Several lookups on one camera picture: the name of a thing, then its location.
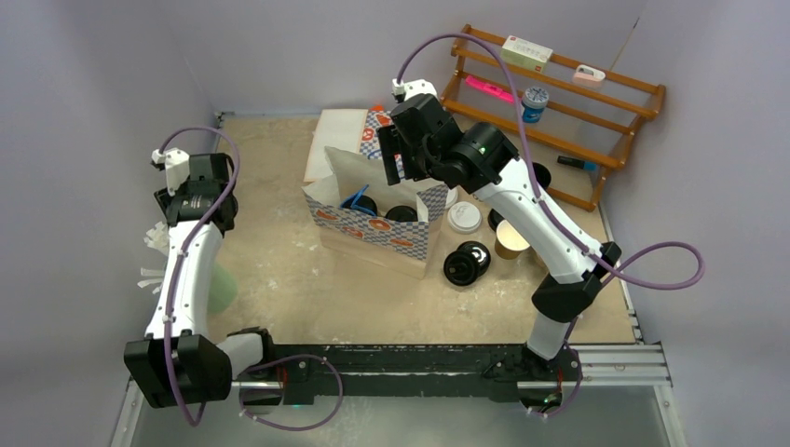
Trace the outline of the checkered paper bag blue handles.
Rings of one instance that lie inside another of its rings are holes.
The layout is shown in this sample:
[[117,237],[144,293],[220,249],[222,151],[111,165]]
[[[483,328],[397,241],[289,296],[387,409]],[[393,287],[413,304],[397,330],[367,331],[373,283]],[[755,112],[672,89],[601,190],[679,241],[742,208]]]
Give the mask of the checkered paper bag blue handles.
[[325,148],[331,174],[303,193],[324,247],[421,279],[449,189],[432,179],[388,184],[382,160]]

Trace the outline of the black lid stack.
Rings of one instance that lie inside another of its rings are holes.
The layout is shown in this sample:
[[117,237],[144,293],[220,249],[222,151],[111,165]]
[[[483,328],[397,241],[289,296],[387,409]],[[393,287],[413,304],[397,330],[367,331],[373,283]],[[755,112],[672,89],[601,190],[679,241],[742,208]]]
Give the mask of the black lid stack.
[[466,287],[477,280],[480,275],[480,266],[471,253],[453,251],[443,262],[443,274],[453,285]]
[[460,244],[458,249],[460,251],[469,252],[475,257],[479,265],[480,276],[487,272],[491,264],[491,253],[482,242],[474,240],[466,241]]

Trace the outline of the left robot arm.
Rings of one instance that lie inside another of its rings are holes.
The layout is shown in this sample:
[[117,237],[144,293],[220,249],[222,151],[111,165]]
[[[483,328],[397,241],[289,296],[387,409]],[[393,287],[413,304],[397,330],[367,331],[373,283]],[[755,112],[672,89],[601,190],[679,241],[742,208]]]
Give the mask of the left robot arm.
[[143,339],[126,344],[124,363],[154,408],[224,400],[243,372],[265,381],[278,368],[265,329],[232,332],[220,344],[207,337],[215,259],[238,214],[234,162],[174,148],[155,150],[152,164],[166,177],[155,199],[166,219],[168,259],[155,313]]

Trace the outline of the brown paper cup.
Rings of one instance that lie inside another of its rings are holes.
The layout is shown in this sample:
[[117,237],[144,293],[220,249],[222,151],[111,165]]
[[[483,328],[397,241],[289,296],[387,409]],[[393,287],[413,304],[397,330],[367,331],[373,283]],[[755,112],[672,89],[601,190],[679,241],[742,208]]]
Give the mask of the brown paper cup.
[[529,248],[529,242],[508,221],[497,225],[495,252],[499,258],[514,260]]

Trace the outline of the white straws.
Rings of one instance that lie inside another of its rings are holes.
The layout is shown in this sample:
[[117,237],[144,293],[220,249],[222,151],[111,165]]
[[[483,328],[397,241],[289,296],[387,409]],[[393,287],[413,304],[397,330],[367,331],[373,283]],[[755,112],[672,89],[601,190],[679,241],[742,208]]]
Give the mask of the white straws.
[[159,295],[163,288],[165,270],[170,250],[169,227],[164,222],[155,223],[143,236],[143,243],[148,249],[151,259],[140,268],[137,286]]

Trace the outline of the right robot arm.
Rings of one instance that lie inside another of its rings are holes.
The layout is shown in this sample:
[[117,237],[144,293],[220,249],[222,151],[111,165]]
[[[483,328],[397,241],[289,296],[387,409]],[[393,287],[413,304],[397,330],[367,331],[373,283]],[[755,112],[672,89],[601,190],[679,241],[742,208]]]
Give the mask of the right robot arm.
[[538,315],[523,365],[534,378],[548,377],[559,367],[571,322],[602,290],[620,248],[576,225],[496,126],[480,122],[463,131],[428,93],[398,104],[389,116],[390,125],[377,132],[388,184],[431,178],[461,187],[498,212],[546,265],[548,274],[532,294]]

